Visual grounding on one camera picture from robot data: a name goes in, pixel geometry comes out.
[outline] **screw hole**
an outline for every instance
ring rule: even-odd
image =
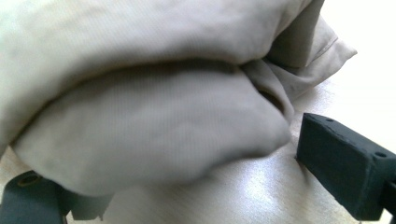
[[[20,187],[27,187],[33,185],[41,180],[41,176],[37,174],[28,175],[18,182]]]
[[[376,152],[375,155],[377,157],[381,157],[381,158],[386,158],[387,157],[387,155],[385,155],[385,153],[382,153],[382,152]]]

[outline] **black object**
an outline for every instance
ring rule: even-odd
[[[396,155],[343,124],[305,113],[297,160],[357,220],[396,215]]]
[[[0,223],[64,224],[70,211],[74,220],[102,218],[111,199],[78,195],[29,171],[6,184]]]

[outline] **shiny surface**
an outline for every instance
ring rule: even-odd
[[[116,195],[104,222],[69,223],[359,223],[294,155],[303,112],[336,119],[396,153],[393,5],[389,0],[325,3],[323,17],[359,54],[294,102],[290,144],[268,158],[220,167],[188,186],[135,186]],[[8,150],[0,162],[0,190],[27,169]],[[379,223],[389,221],[384,213]]]

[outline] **beige cloth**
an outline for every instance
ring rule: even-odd
[[[76,192],[186,182],[288,143],[290,100],[356,52],[308,0],[0,7],[0,148]]]

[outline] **gray fabric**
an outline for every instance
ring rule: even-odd
[[[269,155],[289,141],[290,99],[355,54],[321,5],[3,3],[0,148],[90,195]]]

